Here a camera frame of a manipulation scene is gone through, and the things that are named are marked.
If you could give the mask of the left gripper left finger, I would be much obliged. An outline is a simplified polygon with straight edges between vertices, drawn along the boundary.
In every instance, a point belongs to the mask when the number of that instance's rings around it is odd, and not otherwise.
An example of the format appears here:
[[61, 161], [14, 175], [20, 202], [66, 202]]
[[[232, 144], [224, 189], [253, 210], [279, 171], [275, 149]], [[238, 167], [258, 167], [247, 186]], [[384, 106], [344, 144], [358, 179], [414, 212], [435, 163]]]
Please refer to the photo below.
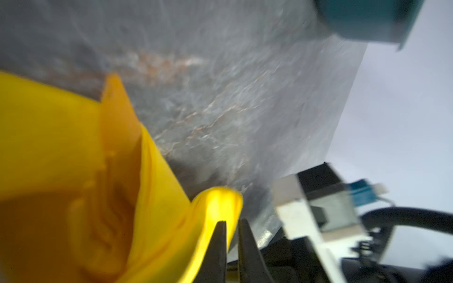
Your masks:
[[227, 267], [227, 223], [219, 221], [214, 229], [202, 265], [193, 283], [225, 283]]

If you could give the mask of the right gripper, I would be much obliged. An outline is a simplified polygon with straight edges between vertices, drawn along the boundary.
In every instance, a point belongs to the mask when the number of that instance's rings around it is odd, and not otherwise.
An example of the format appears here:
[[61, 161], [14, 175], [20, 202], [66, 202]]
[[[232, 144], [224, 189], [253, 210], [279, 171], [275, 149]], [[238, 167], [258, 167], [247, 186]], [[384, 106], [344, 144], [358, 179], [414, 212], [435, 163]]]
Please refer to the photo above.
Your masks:
[[276, 283], [329, 283], [319, 257], [308, 237], [282, 238], [261, 250]]

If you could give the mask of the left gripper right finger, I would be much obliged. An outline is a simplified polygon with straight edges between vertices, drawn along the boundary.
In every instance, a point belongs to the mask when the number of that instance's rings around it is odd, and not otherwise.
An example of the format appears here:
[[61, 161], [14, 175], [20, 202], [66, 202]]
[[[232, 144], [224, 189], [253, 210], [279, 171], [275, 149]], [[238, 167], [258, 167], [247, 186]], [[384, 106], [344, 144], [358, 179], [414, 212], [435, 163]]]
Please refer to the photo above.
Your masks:
[[238, 234], [239, 281], [241, 283], [273, 283], [246, 219], [239, 220]]

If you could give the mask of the yellow paper napkin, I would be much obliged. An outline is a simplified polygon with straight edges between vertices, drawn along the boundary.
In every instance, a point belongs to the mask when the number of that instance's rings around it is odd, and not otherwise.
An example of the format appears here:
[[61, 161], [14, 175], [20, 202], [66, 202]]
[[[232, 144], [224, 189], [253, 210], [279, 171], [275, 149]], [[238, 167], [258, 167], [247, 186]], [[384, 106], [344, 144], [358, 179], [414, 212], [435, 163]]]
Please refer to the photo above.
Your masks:
[[74, 262], [67, 212], [109, 153], [133, 208], [126, 271], [112, 283], [193, 283], [219, 221], [228, 252], [242, 195], [213, 187], [189, 199], [117, 74], [94, 101], [3, 72], [2, 282], [100, 283]]

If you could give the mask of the yellow plastic fork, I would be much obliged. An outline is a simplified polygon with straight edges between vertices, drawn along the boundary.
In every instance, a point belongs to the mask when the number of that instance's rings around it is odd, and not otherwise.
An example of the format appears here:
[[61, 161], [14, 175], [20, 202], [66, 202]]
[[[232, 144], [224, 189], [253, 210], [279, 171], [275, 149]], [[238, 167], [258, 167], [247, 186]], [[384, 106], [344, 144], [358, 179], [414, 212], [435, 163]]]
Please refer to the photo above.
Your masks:
[[114, 153], [68, 208], [68, 243], [75, 264], [92, 281], [111, 283], [125, 271], [132, 243], [133, 208], [122, 195]]

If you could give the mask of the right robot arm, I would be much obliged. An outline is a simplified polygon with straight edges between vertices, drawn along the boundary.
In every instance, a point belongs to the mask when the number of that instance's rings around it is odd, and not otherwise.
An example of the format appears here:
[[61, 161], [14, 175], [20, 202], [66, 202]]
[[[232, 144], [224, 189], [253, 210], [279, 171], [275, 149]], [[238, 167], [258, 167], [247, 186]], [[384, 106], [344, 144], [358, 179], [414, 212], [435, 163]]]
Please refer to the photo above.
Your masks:
[[453, 250], [422, 231], [453, 233], [450, 213], [388, 207], [322, 235], [310, 211], [290, 211], [285, 237], [263, 248], [264, 276], [276, 283], [450, 283]]

